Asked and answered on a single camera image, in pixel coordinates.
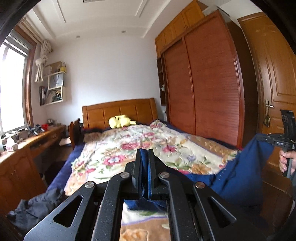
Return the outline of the person's right hand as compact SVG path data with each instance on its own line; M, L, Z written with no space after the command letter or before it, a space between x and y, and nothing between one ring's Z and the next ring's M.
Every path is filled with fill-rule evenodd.
M280 171L283 173L284 171L287 170L287 160L290 159L290 163L291 163L290 174L292 175L295 172L295 167L296 167L296 152L295 151L284 152L283 150L280 150L279 155L280 155L280 159L279 159Z

